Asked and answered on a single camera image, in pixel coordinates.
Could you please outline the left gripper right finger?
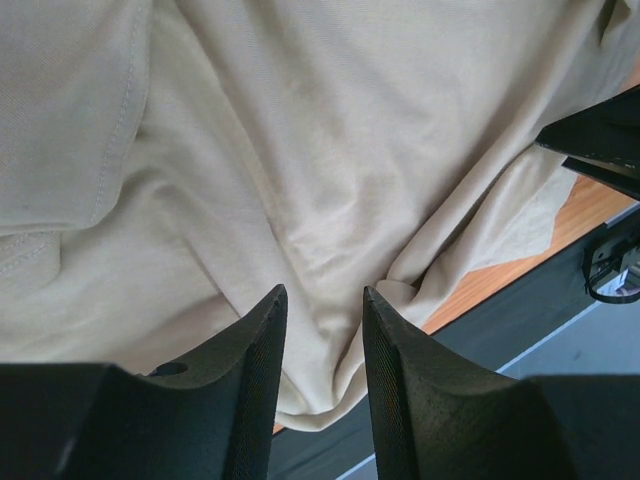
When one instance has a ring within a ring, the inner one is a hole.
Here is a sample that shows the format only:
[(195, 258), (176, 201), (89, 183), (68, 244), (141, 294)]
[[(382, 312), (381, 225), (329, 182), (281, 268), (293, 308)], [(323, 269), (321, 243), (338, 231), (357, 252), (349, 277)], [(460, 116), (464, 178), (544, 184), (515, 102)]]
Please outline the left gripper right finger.
[(635, 479), (639, 379), (515, 380), (405, 320), (373, 288), (362, 335), (382, 479)]

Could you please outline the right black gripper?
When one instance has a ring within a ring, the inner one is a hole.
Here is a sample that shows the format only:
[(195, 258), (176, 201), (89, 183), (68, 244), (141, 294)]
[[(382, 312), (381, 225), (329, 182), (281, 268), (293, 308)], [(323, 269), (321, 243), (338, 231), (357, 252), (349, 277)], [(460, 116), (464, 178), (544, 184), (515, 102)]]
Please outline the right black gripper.
[(564, 155), (564, 168), (637, 200), (639, 88), (545, 126), (535, 144)]

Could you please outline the beige t shirt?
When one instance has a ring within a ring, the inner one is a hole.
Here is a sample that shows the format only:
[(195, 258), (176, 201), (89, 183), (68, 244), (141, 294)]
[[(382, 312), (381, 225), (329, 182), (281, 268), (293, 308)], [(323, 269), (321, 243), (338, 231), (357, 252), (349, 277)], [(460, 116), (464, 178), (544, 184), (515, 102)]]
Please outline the beige t shirt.
[(5, 1), (1, 359), (147, 374), (282, 284), (276, 420), (322, 430), (363, 288), (422, 326), (546, 250), (535, 137), (638, 55), (635, 1)]

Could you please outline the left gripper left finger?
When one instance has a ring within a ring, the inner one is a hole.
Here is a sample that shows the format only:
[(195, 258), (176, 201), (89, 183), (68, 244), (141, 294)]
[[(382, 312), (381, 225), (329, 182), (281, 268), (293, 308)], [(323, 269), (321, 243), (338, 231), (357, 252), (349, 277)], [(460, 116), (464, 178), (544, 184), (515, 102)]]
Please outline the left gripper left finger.
[(276, 286), (146, 376), (109, 363), (3, 365), (2, 477), (265, 478), (287, 306)]

